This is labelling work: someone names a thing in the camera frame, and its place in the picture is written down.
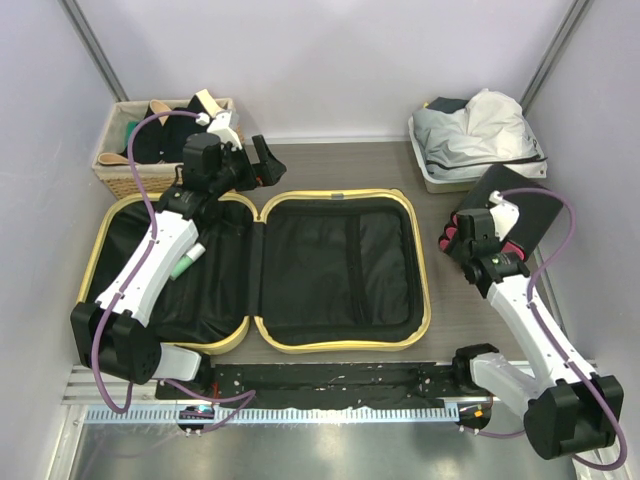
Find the black and pink drawer box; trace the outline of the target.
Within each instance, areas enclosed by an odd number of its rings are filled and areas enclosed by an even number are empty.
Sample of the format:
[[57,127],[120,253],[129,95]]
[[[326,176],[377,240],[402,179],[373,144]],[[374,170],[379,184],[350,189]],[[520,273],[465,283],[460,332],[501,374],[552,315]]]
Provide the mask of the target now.
[[[542,186],[506,166],[491,166],[451,212],[449,221],[438,239],[440,250],[459,262],[456,246],[458,243],[457,212],[465,209],[488,208],[489,196],[493,191],[504,193],[506,190],[518,188],[542,189]],[[507,200],[519,208],[519,219],[504,240],[502,251],[516,253],[523,261],[528,261],[563,208],[562,203],[546,195],[531,193],[511,195]]]

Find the grey garment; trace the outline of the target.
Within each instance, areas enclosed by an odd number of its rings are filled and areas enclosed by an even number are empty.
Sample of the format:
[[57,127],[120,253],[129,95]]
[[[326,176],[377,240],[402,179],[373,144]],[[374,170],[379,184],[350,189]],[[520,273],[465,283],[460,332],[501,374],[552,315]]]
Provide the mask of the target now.
[[497,91],[483,89],[469,100],[438,97],[411,117],[427,169],[442,180],[542,159],[525,132],[522,107]]

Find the green and white bottle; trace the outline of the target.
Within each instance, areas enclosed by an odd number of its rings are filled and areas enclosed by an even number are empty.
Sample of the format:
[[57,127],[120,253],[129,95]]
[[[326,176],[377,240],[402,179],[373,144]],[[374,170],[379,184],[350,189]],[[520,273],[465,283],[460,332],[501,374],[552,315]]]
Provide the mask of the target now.
[[187,269],[189,269],[204,253],[206,249],[200,244],[194,244],[176,263],[169,278],[172,281],[178,279]]

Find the yellow hard-shell suitcase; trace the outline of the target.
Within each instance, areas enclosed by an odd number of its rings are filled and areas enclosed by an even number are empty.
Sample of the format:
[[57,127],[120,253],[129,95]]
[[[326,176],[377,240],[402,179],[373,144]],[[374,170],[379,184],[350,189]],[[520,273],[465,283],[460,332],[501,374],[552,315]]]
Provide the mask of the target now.
[[146,327],[126,324],[133,344],[217,355],[256,327],[290,354],[397,351],[428,329],[418,222],[400,191],[293,191],[257,208],[174,188],[154,205],[193,221],[204,253],[163,284]]

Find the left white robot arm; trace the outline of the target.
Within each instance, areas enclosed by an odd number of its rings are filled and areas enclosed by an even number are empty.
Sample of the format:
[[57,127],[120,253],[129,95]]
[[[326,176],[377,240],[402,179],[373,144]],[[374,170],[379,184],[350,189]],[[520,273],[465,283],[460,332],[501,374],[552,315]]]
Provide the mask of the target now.
[[203,234],[229,191],[272,186],[286,172],[261,135],[252,138],[258,157],[220,133],[191,136],[183,149],[181,179],[156,202],[147,202],[150,225],[111,284],[92,302],[78,303],[71,324],[79,353],[95,379],[108,374],[133,384],[178,380],[190,398],[205,397],[213,375],[200,353],[163,343],[148,324],[171,274],[203,252]]

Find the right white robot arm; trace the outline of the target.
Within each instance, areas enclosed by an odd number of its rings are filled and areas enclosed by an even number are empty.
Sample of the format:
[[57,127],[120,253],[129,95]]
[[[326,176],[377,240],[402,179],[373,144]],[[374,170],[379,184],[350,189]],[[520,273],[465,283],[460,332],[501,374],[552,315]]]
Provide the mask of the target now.
[[491,344],[462,347],[452,359],[455,389],[496,396],[521,419],[530,445],[545,460],[621,443],[622,386],[576,352],[540,304],[523,260],[502,250],[517,208],[467,209],[455,218],[465,278],[505,321],[531,370],[524,373]]

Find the white plastic mesh basket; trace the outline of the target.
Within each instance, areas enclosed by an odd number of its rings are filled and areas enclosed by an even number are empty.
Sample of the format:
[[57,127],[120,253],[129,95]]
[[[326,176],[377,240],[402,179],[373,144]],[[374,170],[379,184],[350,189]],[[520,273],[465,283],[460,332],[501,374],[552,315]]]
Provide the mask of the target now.
[[[452,180],[442,180],[442,179],[436,178],[427,169],[426,160],[424,159],[422,147],[414,135],[414,121],[412,117],[408,119],[408,129],[409,129],[410,143],[416,157],[416,163],[421,171],[423,181],[428,193],[444,194],[444,193],[469,191],[487,170],[487,168],[485,168],[478,175],[471,175],[471,176],[466,175],[466,176],[461,176],[459,178],[454,178]],[[522,167],[522,166],[517,167],[516,164],[507,164],[506,162],[503,162],[503,165],[507,167],[511,167],[517,173],[532,180],[546,179],[547,171],[548,171],[547,159],[544,156],[544,151],[542,150],[542,147],[538,142],[533,130],[531,129],[530,125],[527,122],[525,122],[525,132],[533,140],[536,152],[542,156],[542,159],[537,162],[526,164],[525,167]]]

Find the beige item with white tag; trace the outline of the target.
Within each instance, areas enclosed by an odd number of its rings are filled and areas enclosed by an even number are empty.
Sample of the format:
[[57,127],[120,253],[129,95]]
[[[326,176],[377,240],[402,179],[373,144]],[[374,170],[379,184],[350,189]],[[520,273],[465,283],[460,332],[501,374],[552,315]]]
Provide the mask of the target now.
[[213,120],[222,113],[233,114],[234,110],[225,103],[219,103],[207,89],[202,89],[194,94],[192,101],[197,113],[206,113]]

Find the woven wicker basket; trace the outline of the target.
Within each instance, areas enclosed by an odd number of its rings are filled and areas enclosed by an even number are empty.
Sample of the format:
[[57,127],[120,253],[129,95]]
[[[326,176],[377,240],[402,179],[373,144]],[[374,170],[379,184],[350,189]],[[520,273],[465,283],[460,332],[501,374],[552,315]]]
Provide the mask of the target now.
[[[234,111],[236,106],[231,98],[215,98],[219,103],[225,103]],[[160,100],[170,107],[186,107],[189,100]],[[103,166],[97,162],[101,153],[116,153],[128,158],[128,144],[125,143],[125,129],[130,121],[145,119],[148,101],[118,102],[112,108],[105,132],[102,135],[98,154],[92,163],[96,176],[118,199],[134,194],[138,187],[131,173],[130,165]],[[146,191],[162,192],[174,181],[176,167],[181,163],[139,164],[136,168]]]

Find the black clothing in basket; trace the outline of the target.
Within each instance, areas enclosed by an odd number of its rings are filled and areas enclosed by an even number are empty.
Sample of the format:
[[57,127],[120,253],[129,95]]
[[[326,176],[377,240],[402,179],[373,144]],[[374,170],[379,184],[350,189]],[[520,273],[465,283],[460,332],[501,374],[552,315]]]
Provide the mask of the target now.
[[[194,102],[186,107],[170,107],[160,100],[151,100],[145,118],[164,111],[186,111],[195,114]],[[133,142],[134,160],[139,164],[181,163],[182,151],[188,138],[205,132],[196,120],[187,116],[163,116],[144,126]]]

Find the green cloth in basket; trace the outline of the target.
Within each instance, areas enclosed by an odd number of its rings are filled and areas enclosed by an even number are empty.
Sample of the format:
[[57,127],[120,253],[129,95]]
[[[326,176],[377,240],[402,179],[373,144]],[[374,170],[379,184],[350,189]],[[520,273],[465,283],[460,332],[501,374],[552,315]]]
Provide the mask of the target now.
[[138,132],[139,132],[139,121],[130,121],[127,123],[126,125],[126,129],[125,129],[125,143],[132,143],[135,141],[135,139],[137,138]]

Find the beige shoe insole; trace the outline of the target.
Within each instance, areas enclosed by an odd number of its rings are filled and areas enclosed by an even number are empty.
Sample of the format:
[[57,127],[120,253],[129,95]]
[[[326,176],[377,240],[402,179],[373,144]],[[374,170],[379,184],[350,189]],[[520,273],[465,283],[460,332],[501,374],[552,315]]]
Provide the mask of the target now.
[[128,165],[128,158],[116,153],[101,153],[97,157],[97,162],[103,166],[123,166]]

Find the crumpled white plastic bag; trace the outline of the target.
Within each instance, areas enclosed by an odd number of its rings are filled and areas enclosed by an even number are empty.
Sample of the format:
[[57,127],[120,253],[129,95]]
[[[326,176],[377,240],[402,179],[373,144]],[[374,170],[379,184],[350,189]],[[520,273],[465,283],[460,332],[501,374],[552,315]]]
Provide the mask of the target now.
[[[578,457],[587,463],[594,463],[596,465],[601,464],[598,454],[593,451],[578,454]],[[605,472],[588,467],[576,459],[572,460],[572,465],[574,467],[577,480],[604,480],[607,478]]]

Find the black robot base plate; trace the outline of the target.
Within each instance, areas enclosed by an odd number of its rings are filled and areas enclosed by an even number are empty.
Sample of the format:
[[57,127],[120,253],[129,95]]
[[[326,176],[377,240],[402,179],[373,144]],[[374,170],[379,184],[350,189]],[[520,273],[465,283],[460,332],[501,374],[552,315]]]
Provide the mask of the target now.
[[446,398],[489,395],[460,383],[451,365],[435,362],[218,363],[202,383],[191,382],[187,387],[216,398],[253,390],[256,397],[251,408],[276,410],[441,407]]

